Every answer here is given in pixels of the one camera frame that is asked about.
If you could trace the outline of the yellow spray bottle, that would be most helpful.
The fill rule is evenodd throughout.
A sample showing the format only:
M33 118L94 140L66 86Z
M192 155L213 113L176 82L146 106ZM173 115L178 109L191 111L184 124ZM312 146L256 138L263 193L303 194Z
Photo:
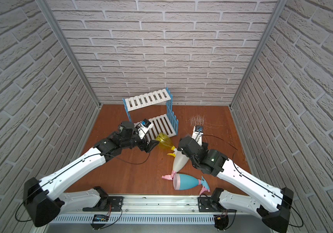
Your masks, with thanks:
M163 149L169 149L173 151L173 153L168 153L168 155L171 155L173 157L176 157L175 154L175 146L172 142L172 140L169 138L169 136L165 133L160 133L157 137L156 140L159 142L158 146L163 148Z

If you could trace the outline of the white pink spray bottle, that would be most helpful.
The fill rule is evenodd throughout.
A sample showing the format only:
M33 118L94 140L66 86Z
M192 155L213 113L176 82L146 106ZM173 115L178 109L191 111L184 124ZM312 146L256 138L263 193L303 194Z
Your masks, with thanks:
M177 150L174 146L171 148L174 153L168 155L174 155L173 168L170 175L163 175L162 179L173 180L174 176L187 164L189 158L184 155L181 151Z

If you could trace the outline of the blue white wooden shelf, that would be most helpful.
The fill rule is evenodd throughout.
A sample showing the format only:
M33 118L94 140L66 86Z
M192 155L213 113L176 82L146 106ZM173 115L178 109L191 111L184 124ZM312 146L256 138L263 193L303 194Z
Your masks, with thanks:
M152 124L152 128L147 130L146 138L155 139L160 133L168 137L178 135L179 120L173 112L173 96L166 87L157 91L128 97L123 99L124 108L131 121L131 111L135 111L135 126L141 127L144 123L139 121L140 116L147 118Z

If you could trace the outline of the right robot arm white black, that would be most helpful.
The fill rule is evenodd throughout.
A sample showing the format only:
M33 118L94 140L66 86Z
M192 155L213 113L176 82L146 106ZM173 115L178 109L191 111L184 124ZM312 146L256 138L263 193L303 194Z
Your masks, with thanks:
M211 196L211 204L216 209L245 212L260 218L276 232L287 232L294 196L291 189L265 183L237 166L225 154L209 149L207 143L198 143L190 136L180 139L177 150L202 173L218 177L246 193L243 196L216 189Z

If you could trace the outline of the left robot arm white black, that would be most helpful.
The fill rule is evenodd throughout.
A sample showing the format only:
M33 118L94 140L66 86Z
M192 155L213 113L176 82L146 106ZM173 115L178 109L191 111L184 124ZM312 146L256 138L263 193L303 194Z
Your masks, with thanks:
M92 170L116 158L124 149L138 147L150 153L159 143L146 138L153 126L147 119L137 125L123 121L117 131L97 142L67 166L40 180L27 180L24 184L23 205L34 226L45 226L58 215L73 210L111 210L113 206L108 201L108 194L99 186L73 193L67 193L66 190Z

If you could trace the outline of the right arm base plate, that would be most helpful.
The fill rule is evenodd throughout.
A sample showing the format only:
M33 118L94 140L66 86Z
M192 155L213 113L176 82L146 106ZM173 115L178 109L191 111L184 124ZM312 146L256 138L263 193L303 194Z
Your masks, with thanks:
M219 203L220 198L218 197L197 197L199 212L212 212L212 213L234 213L234 209L226 209Z

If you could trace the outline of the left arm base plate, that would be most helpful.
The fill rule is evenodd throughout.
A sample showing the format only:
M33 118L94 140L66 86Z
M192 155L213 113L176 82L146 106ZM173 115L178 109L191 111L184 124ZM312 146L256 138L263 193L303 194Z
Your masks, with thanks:
M122 208L124 197L122 196L109 196L107 198L100 198L94 207L83 208L84 212L120 212Z

